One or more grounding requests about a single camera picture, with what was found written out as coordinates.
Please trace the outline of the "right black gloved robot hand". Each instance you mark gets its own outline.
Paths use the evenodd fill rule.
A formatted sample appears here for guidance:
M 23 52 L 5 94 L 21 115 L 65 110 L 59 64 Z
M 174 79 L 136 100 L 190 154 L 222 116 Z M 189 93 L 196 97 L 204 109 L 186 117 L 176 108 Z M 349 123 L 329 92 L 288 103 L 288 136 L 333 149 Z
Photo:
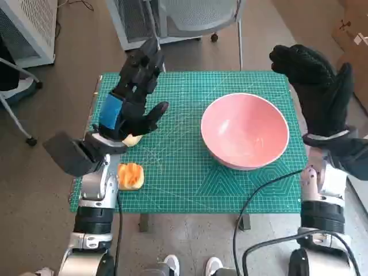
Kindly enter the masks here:
M 354 92 L 350 63 L 335 71 L 321 53 L 301 44 L 276 45 L 269 58 L 271 69 L 285 75 L 297 93 L 309 134 L 329 137 L 347 129 Z

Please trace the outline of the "left bare black robot hand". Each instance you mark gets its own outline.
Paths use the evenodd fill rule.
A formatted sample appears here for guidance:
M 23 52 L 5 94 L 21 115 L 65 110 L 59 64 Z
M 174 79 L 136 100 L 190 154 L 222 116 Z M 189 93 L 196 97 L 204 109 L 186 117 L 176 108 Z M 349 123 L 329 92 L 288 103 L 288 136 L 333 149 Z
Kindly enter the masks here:
M 141 136 L 157 129 L 157 122 L 169 103 L 158 103 L 145 112 L 147 96 L 152 94 L 163 69 L 164 56 L 158 42 L 150 38 L 133 51 L 125 61 L 115 88 L 106 96 L 94 130 L 112 141 L 123 141 L 129 135 Z

